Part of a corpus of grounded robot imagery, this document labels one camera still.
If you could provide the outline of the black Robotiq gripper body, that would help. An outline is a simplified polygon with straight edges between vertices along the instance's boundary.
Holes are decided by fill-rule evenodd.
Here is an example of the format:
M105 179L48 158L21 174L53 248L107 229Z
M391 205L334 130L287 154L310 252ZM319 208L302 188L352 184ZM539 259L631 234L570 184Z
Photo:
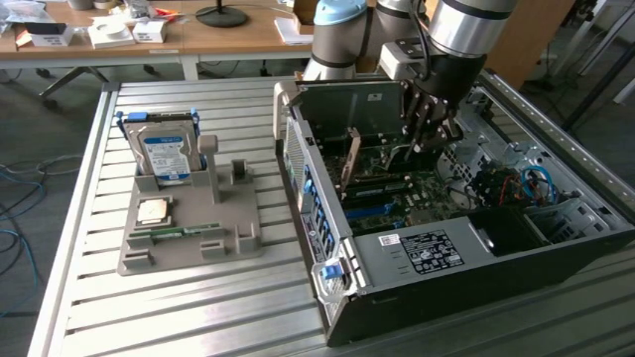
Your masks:
M456 104L467 95L486 64L487 55L475 58L432 55L415 79L423 93Z

